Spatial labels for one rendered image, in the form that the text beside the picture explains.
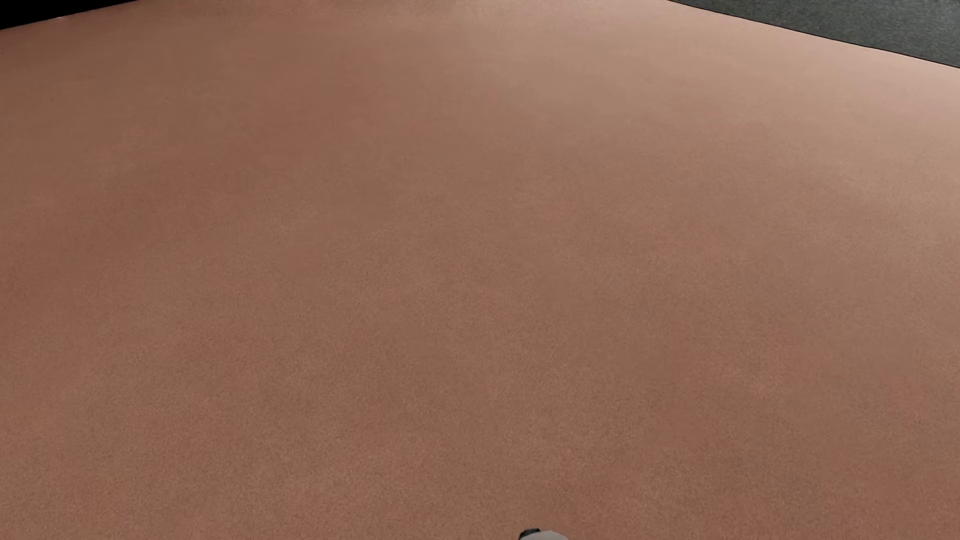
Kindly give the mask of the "dark grey rug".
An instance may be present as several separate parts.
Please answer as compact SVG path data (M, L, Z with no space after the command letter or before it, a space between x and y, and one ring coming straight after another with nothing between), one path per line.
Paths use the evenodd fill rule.
M670 0L960 68L960 0Z

